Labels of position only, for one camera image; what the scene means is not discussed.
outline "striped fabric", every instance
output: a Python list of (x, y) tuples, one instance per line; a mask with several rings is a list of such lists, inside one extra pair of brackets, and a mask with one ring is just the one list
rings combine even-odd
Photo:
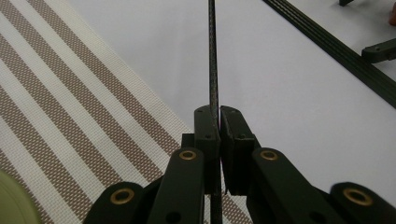
[[(0, 169), (43, 223), (82, 222), (117, 182), (146, 186), (190, 132), (64, 1), (0, 1)], [(251, 222), (243, 200), (223, 207)]]

